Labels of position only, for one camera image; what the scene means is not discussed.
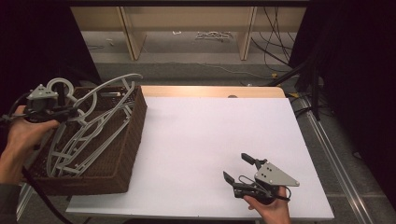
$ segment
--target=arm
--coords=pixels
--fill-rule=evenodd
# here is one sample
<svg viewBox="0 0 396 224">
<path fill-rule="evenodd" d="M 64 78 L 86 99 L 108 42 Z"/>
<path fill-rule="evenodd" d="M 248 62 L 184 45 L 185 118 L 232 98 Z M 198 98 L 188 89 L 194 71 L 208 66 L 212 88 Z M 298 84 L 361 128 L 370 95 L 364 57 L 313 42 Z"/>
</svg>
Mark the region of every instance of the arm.
<svg viewBox="0 0 396 224">
<path fill-rule="evenodd" d="M 15 111 L 22 114 L 24 106 Z M 21 169 L 33 153 L 34 145 L 41 141 L 44 134 L 59 125 L 50 120 L 43 123 L 30 123 L 25 119 L 15 119 L 10 126 L 7 146 L 0 158 L 0 184 L 18 185 L 21 181 Z"/>
<path fill-rule="evenodd" d="M 286 197 L 286 188 L 279 188 L 279 196 Z M 267 224 L 290 224 L 288 202 L 276 199 L 273 203 L 264 205 L 255 198 L 245 196 L 245 201 L 249 204 L 248 209 L 256 211 L 262 216 Z"/>
<path fill-rule="evenodd" d="M 22 114 L 24 106 L 15 111 Z M 0 157 L 0 222 L 16 223 L 16 210 L 21 192 L 21 170 L 25 161 L 33 153 L 34 145 L 44 134 L 59 125 L 51 120 L 44 123 L 30 123 L 25 119 L 15 119 L 9 129 L 7 146 Z"/>
</svg>

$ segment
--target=brown wicker basket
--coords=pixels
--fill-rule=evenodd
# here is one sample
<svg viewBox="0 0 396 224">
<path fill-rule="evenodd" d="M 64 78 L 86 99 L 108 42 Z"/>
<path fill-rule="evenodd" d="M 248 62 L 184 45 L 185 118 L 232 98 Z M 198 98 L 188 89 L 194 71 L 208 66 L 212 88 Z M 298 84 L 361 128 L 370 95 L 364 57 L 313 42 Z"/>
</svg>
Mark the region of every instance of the brown wicker basket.
<svg viewBox="0 0 396 224">
<path fill-rule="evenodd" d="M 75 96 L 80 98 L 92 88 L 76 88 Z M 120 92 L 120 96 L 114 96 L 114 92 Z M 97 105 L 90 116 L 97 117 L 99 114 L 113 108 L 127 92 L 123 87 L 106 87 L 98 94 Z M 75 177 L 48 177 L 46 172 L 47 157 L 50 150 L 50 140 L 43 147 L 35 162 L 29 169 L 30 174 L 47 195 L 93 195 L 123 193 L 128 190 L 129 182 L 134 166 L 134 159 L 139 149 L 147 105 L 140 87 L 136 87 L 130 95 L 134 100 L 134 108 L 129 124 L 112 141 L 106 150 L 96 161 L 81 175 Z M 85 106 L 91 106 L 92 100 L 84 102 Z M 125 119 L 122 111 L 117 112 L 98 136 L 91 140 L 83 152 L 75 161 L 83 161 L 98 146 L 113 134 Z M 77 130 L 76 127 L 67 127 L 64 132 L 65 141 L 61 141 L 62 147 L 69 137 Z"/>
</svg>

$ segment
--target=hand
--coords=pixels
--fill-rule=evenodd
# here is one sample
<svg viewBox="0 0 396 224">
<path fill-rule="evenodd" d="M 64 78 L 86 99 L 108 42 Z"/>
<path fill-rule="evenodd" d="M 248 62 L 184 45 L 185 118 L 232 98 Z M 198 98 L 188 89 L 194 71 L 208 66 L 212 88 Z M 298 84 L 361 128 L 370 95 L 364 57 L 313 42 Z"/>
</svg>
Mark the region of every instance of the hand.
<svg viewBox="0 0 396 224">
<path fill-rule="evenodd" d="M 279 196 L 286 196 L 286 188 L 279 188 Z M 256 211 L 262 216 L 262 219 L 267 224 L 290 224 L 290 215 L 288 202 L 276 199 L 271 204 L 265 205 L 259 203 L 255 198 L 244 196 L 244 200 L 249 204 L 248 209 Z"/>
<path fill-rule="evenodd" d="M 20 105 L 15 113 L 22 114 L 23 109 L 24 105 Z M 48 130 L 58 125 L 56 120 L 31 123 L 23 118 L 14 119 L 10 125 L 6 149 L 0 159 L 0 183 L 18 184 L 21 168 L 33 153 L 33 147 L 40 143 Z"/>
</svg>

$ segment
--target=sleeve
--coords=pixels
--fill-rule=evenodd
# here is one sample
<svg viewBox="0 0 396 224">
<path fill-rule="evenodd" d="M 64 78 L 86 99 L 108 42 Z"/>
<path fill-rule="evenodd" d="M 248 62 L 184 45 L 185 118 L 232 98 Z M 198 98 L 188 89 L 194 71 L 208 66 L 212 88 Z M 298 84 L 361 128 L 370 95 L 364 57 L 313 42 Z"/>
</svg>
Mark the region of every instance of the sleeve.
<svg viewBox="0 0 396 224">
<path fill-rule="evenodd" d="M 0 184 L 0 223 L 18 223 L 16 212 L 20 194 L 21 186 Z"/>
</svg>

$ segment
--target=white tabletop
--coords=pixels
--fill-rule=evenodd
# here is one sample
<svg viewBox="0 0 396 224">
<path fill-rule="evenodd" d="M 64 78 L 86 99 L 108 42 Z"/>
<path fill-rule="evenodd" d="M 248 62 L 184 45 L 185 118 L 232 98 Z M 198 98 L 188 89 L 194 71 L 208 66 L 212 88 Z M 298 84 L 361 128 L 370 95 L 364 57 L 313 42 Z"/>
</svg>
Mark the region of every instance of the white tabletop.
<svg viewBox="0 0 396 224">
<path fill-rule="evenodd" d="M 146 97 L 148 111 L 128 192 L 75 196 L 81 215 L 207 219 L 259 218 L 235 199 L 223 171 L 254 177 L 247 153 L 298 180 L 290 217 L 332 219 L 303 136 L 286 98 Z"/>
</svg>

